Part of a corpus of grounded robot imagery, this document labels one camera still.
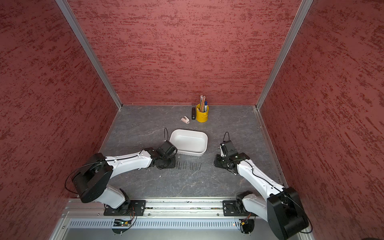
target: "red textured wall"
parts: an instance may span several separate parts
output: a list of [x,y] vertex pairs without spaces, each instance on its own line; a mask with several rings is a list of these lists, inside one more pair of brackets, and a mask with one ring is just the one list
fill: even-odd
[[262,106],[316,240],[384,239],[383,11],[315,0]]
[[46,240],[117,107],[54,0],[2,1],[0,26],[0,239]]
[[124,104],[255,104],[301,0],[68,0]]

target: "metal frame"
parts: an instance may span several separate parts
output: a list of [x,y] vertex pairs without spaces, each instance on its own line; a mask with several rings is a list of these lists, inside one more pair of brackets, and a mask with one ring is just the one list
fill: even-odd
[[274,162],[275,170],[278,173],[278,176],[277,176],[278,181],[279,181],[279,183],[283,184],[284,187],[287,187],[288,186],[287,181],[285,180],[283,170],[281,169],[281,165],[280,165],[279,160],[277,158],[277,155],[276,155],[275,149],[273,147],[273,144],[271,142],[271,139],[269,137],[268,131],[265,127],[262,115],[261,115],[260,111],[258,111],[256,109],[256,106],[253,107],[253,111],[255,112],[257,121],[259,122],[260,129],[263,133],[264,141],[266,143],[266,147],[268,149],[269,155],[271,156],[271,158]]
[[56,3],[59,5],[61,12],[63,13],[64,17],[67,19],[77,39],[79,40],[80,44],[83,46],[85,53],[88,55],[89,59],[91,60],[91,63],[95,67],[97,73],[99,74],[109,94],[111,95],[111,97],[113,98],[117,107],[120,110],[122,108],[122,102],[119,96],[117,95],[115,89],[113,88],[111,82],[109,81],[109,78],[105,73],[101,63],[99,62],[95,52],[93,51],[91,45],[89,44],[87,37],[85,36],[79,23],[77,22],[76,17],[74,16],[71,10],[71,7],[69,6],[66,0],[56,0]]
[[288,31],[287,37],[285,38],[283,46],[281,47],[280,53],[277,56],[277,59],[275,61],[275,65],[272,68],[271,74],[269,75],[267,82],[265,83],[265,86],[256,103],[257,110],[261,109],[261,106],[263,105],[265,98],[268,95],[268,92],[271,89],[273,82],[275,81],[277,73],[279,72],[280,67],[284,62],[284,59],[287,56],[289,49],[292,46],[293,40],[295,39],[297,32],[299,31],[301,24],[303,23],[304,18],[307,15],[307,12],[312,4],[312,1],[313,0],[303,0],[301,2],[299,9],[297,10],[296,16],[292,22],[292,25]]
[[[244,216],[224,216],[223,215],[223,200],[235,200],[233,197],[180,197],[180,198],[147,198],[146,208],[142,217],[137,217],[139,222],[142,222],[137,228],[159,228],[159,226],[145,226],[146,222],[197,222],[202,224],[195,226],[184,226],[182,228],[207,228],[204,225],[208,219],[209,222],[225,222],[226,226],[212,226],[212,228],[238,228],[236,221],[243,219]],[[59,219],[50,240],[62,240],[67,229],[71,227],[73,221],[81,221],[87,224],[83,228],[98,228],[93,226],[92,221],[113,221],[115,217],[104,216],[104,205],[99,202],[91,202],[84,204],[80,199],[69,199],[61,218]],[[264,221],[260,217],[252,217],[253,219]],[[300,234],[301,240],[313,240],[311,234]]]
[[100,149],[99,149],[99,152],[103,152],[103,151],[104,151],[105,145],[107,144],[107,141],[108,141],[108,139],[109,139],[109,136],[111,135],[112,129],[113,129],[113,127],[114,127],[115,124],[116,124],[116,119],[117,119],[117,117],[118,117],[120,111],[121,111],[121,109],[118,109],[118,111],[117,111],[117,113],[116,113],[116,115],[115,115],[115,118],[113,119],[112,124],[111,124],[111,126],[109,127],[109,129],[108,129],[107,135],[105,135],[105,138],[104,138],[104,140],[103,140],[103,143],[101,144],[101,147],[100,147]]
[[[261,107],[262,107],[271,87],[272,87],[272,84],[275,81],[275,78],[276,78],[276,76],[277,76],[277,74],[278,74],[278,72],[279,72],[279,70],[280,70],[280,68],[281,68],[281,66],[285,60],[285,57],[287,56],[287,54],[288,54],[288,52],[292,46],[293,41],[295,40],[295,37],[296,37],[304,19],[305,19],[305,16],[308,13],[308,10],[309,10],[312,2],[313,2],[313,0],[302,0],[301,4],[299,6],[299,9],[296,13],[296,16],[292,22],[292,25],[288,31],[287,37],[285,38],[283,46],[281,47],[279,55],[275,61],[273,68],[272,68],[271,74],[269,75],[267,82],[266,82],[266,84],[265,84],[265,86],[264,86],[264,88],[260,94],[260,97],[259,97],[259,99],[258,99],[258,101],[254,107],[254,112],[255,112],[257,121],[260,124],[260,128],[262,130],[264,139],[267,143],[267,148],[270,152],[270,155],[273,158],[276,169],[279,173],[279,176],[278,176],[279,181],[282,181],[282,183],[285,187],[288,187],[288,184],[285,180],[283,171],[281,169],[279,160],[277,158],[275,149],[274,149],[273,144],[271,142],[271,139],[269,137],[269,134],[268,134],[268,131],[266,129],[266,126],[265,126],[265,123],[264,123],[264,120],[263,120],[263,117],[261,115],[260,110],[261,110]],[[300,235],[300,238],[302,240],[314,240],[313,233],[310,233],[310,234],[300,233],[299,235]]]

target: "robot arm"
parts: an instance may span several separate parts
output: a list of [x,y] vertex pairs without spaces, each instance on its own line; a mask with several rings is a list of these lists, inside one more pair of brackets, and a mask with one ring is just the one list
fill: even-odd
[[247,179],[261,194],[257,197],[250,191],[236,197],[236,208],[240,214],[254,213],[268,222],[278,239],[286,240],[308,227],[308,217],[298,193],[292,187],[284,188],[263,173],[244,153],[238,153],[232,141],[223,141],[214,164],[233,174]]
[[174,168],[176,152],[177,148],[166,140],[157,150],[150,147],[115,157],[97,153],[74,175],[72,182],[82,202],[101,202],[124,215],[129,211],[130,200],[120,189],[110,186],[108,181],[121,173],[139,168]]

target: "ventilated metal panel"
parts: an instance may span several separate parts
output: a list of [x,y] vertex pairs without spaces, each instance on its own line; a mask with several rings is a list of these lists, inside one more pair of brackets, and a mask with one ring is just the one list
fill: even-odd
[[[113,227],[114,218],[92,219],[72,218],[68,228],[128,228]],[[172,228],[172,229],[238,229],[238,219],[169,219],[138,218],[132,228]]]

